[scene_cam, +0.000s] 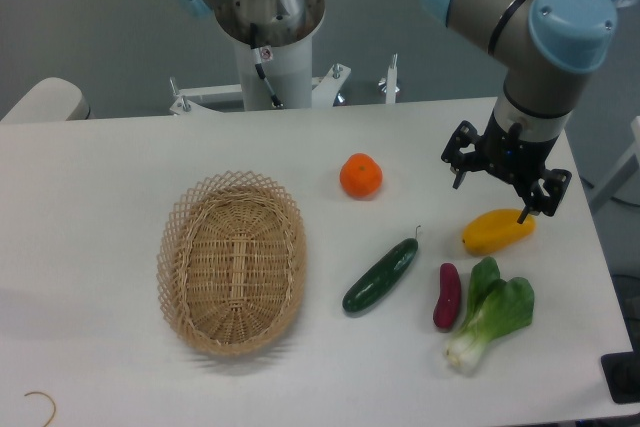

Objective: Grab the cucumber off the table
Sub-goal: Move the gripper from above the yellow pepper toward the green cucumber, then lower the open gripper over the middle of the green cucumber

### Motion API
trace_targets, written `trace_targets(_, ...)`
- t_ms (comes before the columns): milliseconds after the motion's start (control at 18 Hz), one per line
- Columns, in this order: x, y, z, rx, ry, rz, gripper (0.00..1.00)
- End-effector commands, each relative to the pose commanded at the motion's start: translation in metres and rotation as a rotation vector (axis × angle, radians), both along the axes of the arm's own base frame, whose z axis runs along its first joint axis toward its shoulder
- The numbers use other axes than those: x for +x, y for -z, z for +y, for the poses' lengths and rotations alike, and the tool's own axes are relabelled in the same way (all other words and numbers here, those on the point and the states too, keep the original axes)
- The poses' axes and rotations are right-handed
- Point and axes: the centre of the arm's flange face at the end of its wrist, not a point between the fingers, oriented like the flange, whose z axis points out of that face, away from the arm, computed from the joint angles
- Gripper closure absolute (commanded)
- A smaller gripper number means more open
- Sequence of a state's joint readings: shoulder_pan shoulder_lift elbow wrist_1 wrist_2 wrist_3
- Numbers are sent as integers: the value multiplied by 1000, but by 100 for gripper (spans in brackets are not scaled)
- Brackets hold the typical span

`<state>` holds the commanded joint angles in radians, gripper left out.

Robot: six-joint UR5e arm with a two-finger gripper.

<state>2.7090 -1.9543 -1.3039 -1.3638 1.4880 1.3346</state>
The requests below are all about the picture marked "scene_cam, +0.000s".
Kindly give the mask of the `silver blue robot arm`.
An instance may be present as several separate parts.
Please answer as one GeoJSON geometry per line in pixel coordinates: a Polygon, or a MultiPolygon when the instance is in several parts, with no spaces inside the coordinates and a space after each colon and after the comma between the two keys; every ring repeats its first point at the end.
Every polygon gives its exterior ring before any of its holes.
{"type": "MultiPolygon", "coordinates": [[[[233,42],[248,110],[329,107],[343,73],[314,83],[311,39],[324,0],[179,0],[213,15],[233,42]]],[[[457,181],[484,171],[514,187],[523,215],[553,215],[571,176],[546,159],[616,30],[611,0],[420,0],[446,27],[502,63],[503,88],[487,127],[463,122],[442,158],[457,181]]]]}

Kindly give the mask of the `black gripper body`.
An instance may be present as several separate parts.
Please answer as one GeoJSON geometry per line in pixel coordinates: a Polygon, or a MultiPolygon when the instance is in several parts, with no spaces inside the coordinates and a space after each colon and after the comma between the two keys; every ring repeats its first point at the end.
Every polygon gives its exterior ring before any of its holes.
{"type": "Polygon", "coordinates": [[[490,175],[516,189],[516,178],[540,172],[557,138],[545,142],[523,139],[524,125],[516,122],[504,130],[492,113],[476,149],[483,157],[483,168],[490,175]]]}

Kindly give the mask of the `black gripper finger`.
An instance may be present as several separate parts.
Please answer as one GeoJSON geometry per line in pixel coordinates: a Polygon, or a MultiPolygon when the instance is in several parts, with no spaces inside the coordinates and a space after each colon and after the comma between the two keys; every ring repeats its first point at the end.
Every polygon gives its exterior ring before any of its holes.
{"type": "Polygon", "coordinates": [[[449,165],[454,174],[454,189],[461,186],[468,172],[478,172],[483,168],[483,157],[476,149],[480,140],[476,128],[463,120],[447,142],[441,160],[449,165]]]}
{"type": "Polygon", "coordinates": [[[516,192],[524,207],[517,219],[523,224],[528,216],[544,214],[553,217],[562,202],[572,179],[564,169],[543,168],[540,172],[516,178],[516,192]]]}

